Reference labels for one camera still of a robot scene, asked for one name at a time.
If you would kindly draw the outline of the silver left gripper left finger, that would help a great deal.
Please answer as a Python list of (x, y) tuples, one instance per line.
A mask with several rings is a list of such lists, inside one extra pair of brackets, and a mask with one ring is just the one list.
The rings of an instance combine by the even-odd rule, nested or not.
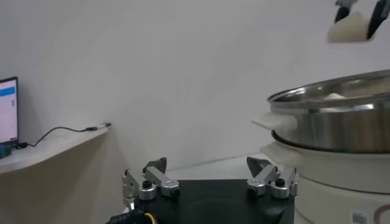
[(135, 209), (136, 200), (150, 202), (158, 196), (173, 199), (180, 195), (178, 180), (165, 175), (167, 158), (149, 161), (140, 173), (126, 169), (122, 176), (122, 200), (125, 207)]

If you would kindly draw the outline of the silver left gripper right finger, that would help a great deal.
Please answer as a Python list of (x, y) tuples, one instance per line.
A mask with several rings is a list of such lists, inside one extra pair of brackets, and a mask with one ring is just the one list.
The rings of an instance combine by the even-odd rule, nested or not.
[(297, 196), (297, 173), (293, 167), (280, 170), (266, 159), (247, 157), (247, 166), (252, 174), (247, 183), (247, 196), (251, 199), (262, 197), (269, 189), (272, 197), (284, 200)]

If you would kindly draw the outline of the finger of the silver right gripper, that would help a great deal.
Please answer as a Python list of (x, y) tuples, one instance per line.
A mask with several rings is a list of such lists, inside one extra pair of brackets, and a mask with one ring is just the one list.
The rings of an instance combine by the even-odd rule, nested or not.
[(372, 16), (369, 20), (367, 28), (367, 39), (371, 39), (375, 34), (381, 23), (388, 18), (389, 15), (389, 0), (378, 0)]
[(337, 5), (339, 8), (336, 12), (334, 22), (337, 23), (338, 21), (347, 17), (351, 11), (352, 6), (357, 1), (358, 0), (336, 0), (335, 5)]

